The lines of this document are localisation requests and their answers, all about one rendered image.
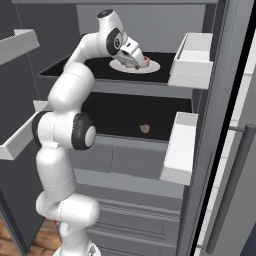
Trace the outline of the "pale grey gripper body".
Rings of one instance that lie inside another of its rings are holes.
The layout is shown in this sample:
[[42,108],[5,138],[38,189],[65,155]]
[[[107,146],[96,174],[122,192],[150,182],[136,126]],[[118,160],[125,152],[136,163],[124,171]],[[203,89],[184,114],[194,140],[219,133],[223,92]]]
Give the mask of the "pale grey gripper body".
[[115,58],[122,64],[128,63],[135,68],[140,68],[144,64],[144,56],[140,49],[136,49],[134,53],[128,53],[127,51],[121,50]]

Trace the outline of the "black glass fridge shelf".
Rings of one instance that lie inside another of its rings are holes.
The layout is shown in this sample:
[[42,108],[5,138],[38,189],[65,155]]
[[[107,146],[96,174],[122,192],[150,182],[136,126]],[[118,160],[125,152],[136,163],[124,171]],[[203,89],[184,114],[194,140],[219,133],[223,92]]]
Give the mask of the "black glass fridge shelf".
[[176,113],[191,113],[192,105],[190,99],[93,92],[82,110],[96,126],[99,145],[165,150]]
[[95,77],[94,92],[128,95],[157,96],[191,99],[192,89],[169,86],[169,72],[174,59],[173,53],[145,52],[151,60],[160,64],[160,69],[149,74],[131,74],[110,67],[112,58],[91,59],[85,65]]

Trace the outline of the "grey fridge body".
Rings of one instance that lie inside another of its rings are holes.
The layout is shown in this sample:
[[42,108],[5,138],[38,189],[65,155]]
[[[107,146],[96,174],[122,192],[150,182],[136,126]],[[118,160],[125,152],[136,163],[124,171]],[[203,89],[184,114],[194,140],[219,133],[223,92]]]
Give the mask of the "grey fridge body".
[[[143,52],[173,53],[188,32],[206,32],[214,7],[207,5],[117,5],[125,30]],[[199,92],[192,90],[192,112]],[[78,191],[98,199],[181,211],[183,188],[160,179],[75,168]]]

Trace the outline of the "white fridge door bin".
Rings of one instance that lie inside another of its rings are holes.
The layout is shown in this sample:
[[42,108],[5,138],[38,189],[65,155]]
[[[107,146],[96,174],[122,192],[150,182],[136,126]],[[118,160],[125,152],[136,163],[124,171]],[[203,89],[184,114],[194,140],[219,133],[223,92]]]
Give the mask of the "white fridge door bin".
[[170,69],[169,86],[207,90],[213,62],[212,33],[186,33]]
[[189,185],[193,170],[198,115],[177,112],[173,123],[160,179]]
[[0,40],[0,66],[39,46],[33,29],[15,29],[13,36]]
[[33,101],[35,113],[15,131],[2,145],[0,145],[0,160],[13,161],[33,139],[32,121],[41,111],[49,110],[47,101]]

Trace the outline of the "grey fridge door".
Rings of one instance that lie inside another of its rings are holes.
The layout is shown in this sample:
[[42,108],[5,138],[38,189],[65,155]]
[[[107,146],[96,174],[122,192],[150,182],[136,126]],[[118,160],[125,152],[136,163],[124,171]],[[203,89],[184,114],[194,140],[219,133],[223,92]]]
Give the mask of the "grey fridge door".
[[[11,0],[0,0],[0,40],[20,27]],[[34,113],[37,98],[28,57],[23,55],[0,66],[0,144]],[[18,250],[26,256],[43,218],[35,210],[42,189],[36,165],[37,146],[30,143],[13,161],[0,160],[0,215]]]
[[219,0],[210,57],[214,60],[207,101],[199,108],[196,154],[183,211],[177,256],[191,256],[229,99],[256,0]]

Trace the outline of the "grey fridge crisper drawer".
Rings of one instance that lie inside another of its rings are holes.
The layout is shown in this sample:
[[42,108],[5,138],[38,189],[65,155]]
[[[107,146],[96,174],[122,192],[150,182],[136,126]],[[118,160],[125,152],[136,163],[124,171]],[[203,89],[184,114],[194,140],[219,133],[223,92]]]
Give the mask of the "grey fridge crisper drawer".
[[164,158],[163,151],[99,144],[86,151],[71,151],[71,160],[77,169],[150,179],[160,177]]

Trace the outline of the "grey fridge freezer drawer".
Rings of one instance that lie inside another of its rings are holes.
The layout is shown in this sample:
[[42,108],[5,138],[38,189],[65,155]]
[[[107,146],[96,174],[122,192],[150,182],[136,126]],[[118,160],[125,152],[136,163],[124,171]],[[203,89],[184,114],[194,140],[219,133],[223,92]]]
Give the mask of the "grey fridge freezer drawer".
[[99,199],[100,217],[88,228],[102,256],[176,256],[180,212]]

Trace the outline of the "white round plate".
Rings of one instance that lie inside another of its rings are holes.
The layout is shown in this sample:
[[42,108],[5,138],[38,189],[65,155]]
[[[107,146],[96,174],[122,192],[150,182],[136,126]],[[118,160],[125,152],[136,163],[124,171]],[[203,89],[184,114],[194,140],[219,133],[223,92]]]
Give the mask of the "white round plate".
[[131,64],[124,63],[122,64],[119,60],[114,59],[109,62],[109,66],[122,73],[130,73],[130,74],[149,74],[159,71],[161,66],[158,62],[150,59],[150,63],[148,67],[142,66],[140,68],[135,68]]

